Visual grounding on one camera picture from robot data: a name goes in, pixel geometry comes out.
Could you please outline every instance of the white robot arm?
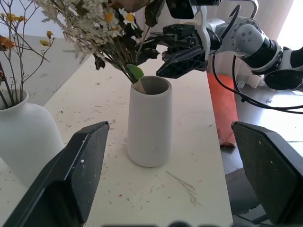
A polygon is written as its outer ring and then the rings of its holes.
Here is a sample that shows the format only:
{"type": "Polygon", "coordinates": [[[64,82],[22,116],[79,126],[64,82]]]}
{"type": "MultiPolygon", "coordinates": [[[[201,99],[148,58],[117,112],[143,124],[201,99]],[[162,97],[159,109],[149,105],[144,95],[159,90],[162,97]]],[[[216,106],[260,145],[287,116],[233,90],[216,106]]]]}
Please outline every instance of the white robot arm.
{"type": "Polygon", "coordinates": [[[147,49],[155,49],[157,44],[168,47],[162,54],[165,63],[157,75],[176,79],[191,70],[205,71],[210,56],[230,51],[244,61],[252,73],[264,74],[264,81],[270,88],[285,90],[300,86],[303,82],[303,48],[293,51],[270,40],[254,19],[257,0],[247,1],[254,6],[251,18],[238,16],[238,5],[225,22],[206,19],[206,6],[219,5],[221,0],[166,0],[174,18],[190,21],[166,26],[163,33],[152,33],[144,42],[147,49]],[[191,21],[199,13],[201,21],[191,21]]]}

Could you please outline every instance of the dark floor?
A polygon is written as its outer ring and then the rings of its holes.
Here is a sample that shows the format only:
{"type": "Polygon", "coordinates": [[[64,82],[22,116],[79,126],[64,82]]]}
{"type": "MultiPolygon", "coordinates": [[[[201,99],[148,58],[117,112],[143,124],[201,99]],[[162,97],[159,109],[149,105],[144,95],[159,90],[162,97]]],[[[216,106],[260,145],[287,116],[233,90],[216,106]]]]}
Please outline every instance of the dark floor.
{"type": "MultiPolygon", "coordinates": [[[[270,106],[303,105],[303,93],[292,91],[274,91],[267,87],[252,88],[245,85],[242,92],[270,106]]],[[[303,157],[303,115],[265,110],[242,103],[236,96],[239,121],[259,125],[279,133],[303,157]]],[[[225,174],[243,167],[238,148],[221,148],[225,174]]],[[[249,220],[265,214],[261,206],[241,215],[249,220]]]]}

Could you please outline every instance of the speckled table surface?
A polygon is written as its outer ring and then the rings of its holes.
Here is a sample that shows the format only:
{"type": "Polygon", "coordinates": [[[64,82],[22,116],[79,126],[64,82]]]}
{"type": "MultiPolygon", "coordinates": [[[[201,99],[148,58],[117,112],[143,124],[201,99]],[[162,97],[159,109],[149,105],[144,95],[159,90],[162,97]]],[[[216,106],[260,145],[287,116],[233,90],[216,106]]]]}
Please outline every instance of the speckled table surface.
{"type": "MultiPolygon", "coordinates": [[[[90,124],[111,123],[103,169],[86,226],[156,224],[183,220],[194,226],[232,223],[222,159],[206,73],[193,71],[170,80],[173,88],[173,155],[163,166],[143,168],[127,156],[130,82],[111,66],[96,71],[90,57],[54,94],[45,107],[66,144],[90,124]],[[192,185],[197,203],[171,174],[192,185]]],[[[142,65],[155,75],[161,58],[142,65]]],[[[0,162],[0,225],[26,188],[0,162]]]]}

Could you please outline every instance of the round white vase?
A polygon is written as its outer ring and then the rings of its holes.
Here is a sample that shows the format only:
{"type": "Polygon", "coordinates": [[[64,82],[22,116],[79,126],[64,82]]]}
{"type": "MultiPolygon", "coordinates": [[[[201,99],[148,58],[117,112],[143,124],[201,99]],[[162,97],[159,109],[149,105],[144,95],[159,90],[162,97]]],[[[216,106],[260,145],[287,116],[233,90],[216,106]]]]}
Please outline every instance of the round white vase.
{"type": "Polygon", "coordinates": [[[131,85],[127,153],[140,166],[161,166],[172,153],[172,88],[156,76],[141,82],[146,94],[131,85]]]}
{"type": "MultiPolygon", "coordinates": [[[[3,91],[10,105],[7,91],[3,91]]],[[[64,144],[52,115],[44,107],[23,101],[4,109],[0,98],[0,157],[22,184],[29,187],[64,144]]]]}

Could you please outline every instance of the orange cushion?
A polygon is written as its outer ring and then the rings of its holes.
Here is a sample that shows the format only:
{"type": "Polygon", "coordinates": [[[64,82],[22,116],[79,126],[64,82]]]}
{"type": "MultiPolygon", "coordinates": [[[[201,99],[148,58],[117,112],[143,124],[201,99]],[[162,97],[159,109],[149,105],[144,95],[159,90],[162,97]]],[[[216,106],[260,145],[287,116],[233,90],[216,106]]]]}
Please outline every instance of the orange cushion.
{"type": "MultiPolygon", "coordinates": [[[[220,146],[235,147],[236,139],[231,128],[232,122],[238,120],[234,93],[223,88],[212,73],[207,73],[207,77],[220,146]]],[[[232,78],[223,74],[218,77],[223,84],[233,89],[232,78]]]]}

